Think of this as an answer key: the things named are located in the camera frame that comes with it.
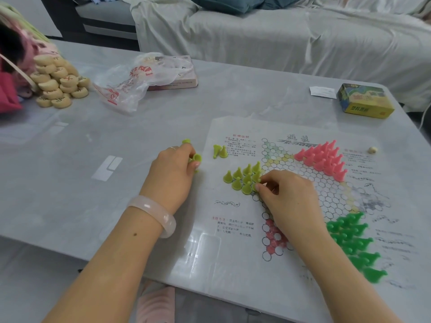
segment forearm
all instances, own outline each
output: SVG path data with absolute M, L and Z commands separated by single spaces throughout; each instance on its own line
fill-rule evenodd
M 153 217 L 128 207 L 43 323 L 127 322 L 148 256 L 162 230 Z
M 299 254 L 336 323 L 401 322 L 329 234 L 317 234 L 312 243 L 301 247 Z

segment white wall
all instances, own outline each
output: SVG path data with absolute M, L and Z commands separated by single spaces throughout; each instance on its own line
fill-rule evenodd
M 41 0 L 0 0 L 17 9 L 42 34 L 62 37 Z

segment tabletop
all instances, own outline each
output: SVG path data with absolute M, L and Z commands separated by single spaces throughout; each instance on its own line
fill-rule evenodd
M 90 78 L 139 54 L 56 44 Z M 40 109 L 31 100 L 24 111 L 0 118 L 0 235 L 90 260 L 137 194 L 158 152 L 184 138 L 202 151 L 212 119 L 228 115 L 374 137 L 406 197 L 423 223 L 431 225 L 431 148 L 385 87 L 367 83 L 384 88 L 395 107 L 380 120 L 343 113 L 337 100 L 310 96 L 310 86 L 337 91 L 351 81 L 204 61 L 194 66 L 196 88 L 148 92 L 132 116 L 112 111 L 92 92 L 64 110 Z M 105 181 L 92 179 L 98 170 L 105 172 Z M 176 214 L 179 231 L 193 225 L 184 220 L 187 206 Z M 199 240 L 180 244 L 179 234 L 156 244 L 145 276 L 187 289 L 187 258 L 210 245 Z M 206 293 L 203 287 L 191 289 Z

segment transparent plastic bag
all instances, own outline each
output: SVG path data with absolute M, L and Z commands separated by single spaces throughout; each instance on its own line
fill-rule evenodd
M 169 85 L 178 75 L 191 70 L 193 64 L 188 60 L 162 53 L 144 53 L 130 65 L 117 65 L 98 75 L 93 86 L 103 102 L 116 110 L 132 113 L 149 86 Z

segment bangle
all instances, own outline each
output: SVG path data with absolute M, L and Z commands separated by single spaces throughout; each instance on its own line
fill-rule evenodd
M 160 238 L 169 238 L 172 236 L 172 233 L 174 233 L 177 222 L 175 221 L 175 218 L 159 203 L 149 199 L 148 197 L 139 195 L 130 200 L 127 204 L 127 207 L 129 206 L 137 207 L 147 212 L 162 225 L 164 231 L 160 235 Z

